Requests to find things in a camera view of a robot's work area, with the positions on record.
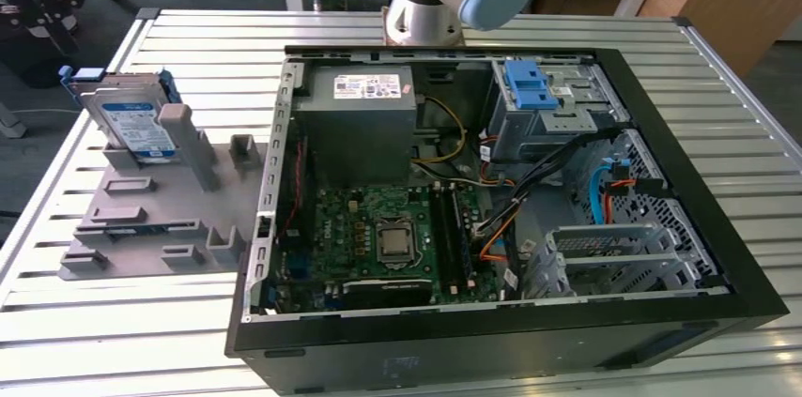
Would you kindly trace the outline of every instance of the blue cable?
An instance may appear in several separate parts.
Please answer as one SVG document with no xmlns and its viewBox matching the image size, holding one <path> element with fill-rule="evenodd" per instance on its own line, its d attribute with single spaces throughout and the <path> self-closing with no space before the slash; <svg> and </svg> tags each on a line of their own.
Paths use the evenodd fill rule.
<svg viewBox="0 0 802 397">
<path fill-rule="evenodd" d="M 600 196 L 600 180 L 602 179 L 602 172 L 612 171 L 610 165 L 601 165 L 597 170 L 593 171 L 590 176 L 590 182 L 587 183 L 587 199 L 590 200 L 590 214 L 593 215 L 593 221 L 597 225 L 605 224 L 605 211 L 602 210 L 602 203 Z"/>
</svg>

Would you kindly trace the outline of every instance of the power supply label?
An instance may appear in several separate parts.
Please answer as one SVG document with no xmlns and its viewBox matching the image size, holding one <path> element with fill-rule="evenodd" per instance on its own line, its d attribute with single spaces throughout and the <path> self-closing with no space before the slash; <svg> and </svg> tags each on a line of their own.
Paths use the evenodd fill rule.
<svg viewBox="0 0 802 397">
<path fill-rule="evenodd" d="M 399 99 L 401 75 L 339 75 L 335 77 L 335 99 Z"/>
<path fill-rule="evenodd" d="M 156 123 L 158 114 L 151 103 L 106 103 L 103 110 L 114 132 L 136 156 L 158 159 L 175 154 L 174 141 Z"/>
</svg>

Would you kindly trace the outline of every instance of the orange wire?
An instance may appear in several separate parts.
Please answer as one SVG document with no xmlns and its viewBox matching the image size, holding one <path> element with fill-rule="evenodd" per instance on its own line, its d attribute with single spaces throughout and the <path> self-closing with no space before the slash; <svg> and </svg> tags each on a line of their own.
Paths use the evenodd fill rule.
<svg viewBox="0 0 802 397">
<path fill-rule="evenodd" d="M 634 179 L 622 179 L 610 184 L 610 187 L 618 188 L 620 186 L 633 186 L 636 184 Z M 605 223 L 613 223 L 613 195 L 605 192 Z"/>
<path fill-rule="evenodd" d="M 485 169 L 487 168 L 487 165 L 490 164 L 490 162 L 483 162 L 482 163 L 482 168 L 479 169 L 479 180 L 482 181 L 482 183 L 485 184 L 499 184 L 499 180 L 498 179 L 487 179 L 485 177 Z M 506 179 L 505 180 L 505 184 L 507 186 L 515 186 L 515 181 L 513 181 L 511 179 Z"/>
<path fill-rule="evenodd" d="M 515 209 L 515 212 L 513 213 L 513 215 L 510 216 L 510 218 L 505 221 L 505 223 L 502 224 L 502 226 L 497 230 L 495 235 L 493 235 L 493 237 L 490 238 L 490 240 L 485 244 L 485 247 L 482 248 L 482 251 L 479 252 L 479 259 L 482 259 L 485 261 L 487 261 L 487 260 L 491 260 L 491 261 L 506 261 L 506 258 L 503 256 L 498 256 L 495 254 L 487 254 L 487 251 L 490 250 L 490 247 L 493 246 L 493 243 L 497 241 L 497 239 L 499 238 L 499 236 L 505 232 L 506 227 L 510 226 L 510 223 L 513 222 L 513 219 L 515 219 L 515 216 L 518 216 L 518 211 L 521 211 L 521 210 L 522 210 L 521 207 L 518 209 Z"/>
</svg>

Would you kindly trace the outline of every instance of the blue hard drive label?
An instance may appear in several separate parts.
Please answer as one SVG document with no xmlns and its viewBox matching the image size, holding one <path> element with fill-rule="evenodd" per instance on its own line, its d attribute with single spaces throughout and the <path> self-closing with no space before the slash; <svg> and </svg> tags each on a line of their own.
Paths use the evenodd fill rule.
<svg viewBox="0 0 802 397">
<path fill-rule="evenodd" d="M 114 132 L 138 157 L 156 160 L 175 155 L 174 140 L 156 122 L 151 103 L 106 103 L 103 110 Z"/>
</svg>

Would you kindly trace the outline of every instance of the sticker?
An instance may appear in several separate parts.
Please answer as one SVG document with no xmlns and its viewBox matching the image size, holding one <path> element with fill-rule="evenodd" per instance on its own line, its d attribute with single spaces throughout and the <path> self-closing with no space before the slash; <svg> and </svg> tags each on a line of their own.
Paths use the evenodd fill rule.
<svg viewBox="0 0 802 397">
<path fill-rule="evenodd" d="M 505 271 L 505 281 L 513 289 L 518 289 L 518 276 L 510 269 Z"/>
<path fill-rule="evenodd" d="M 166 158 L 175 155 L 171 136 L 156 123 L 156 110 L 151 103 L 106 103 L 103 109 L 114 132 L 136 156 Z"/>
<path fill-rule="evenodd" d="M 335 78 L 335 99 L 399 99 L 399 75 L 339 75 Z"/>
<path fill-rule="evenodd" d="M 485 162 L 490 162 L 490 147 L 487 145 L 479 147 L 479 157 Z"/>
<path fill-rule="evenodd" d="M 569 96 L 574 95 L 570 87 L 551 87 L 551 93 L 554 95 L 569 95 Z"/>
</svg>

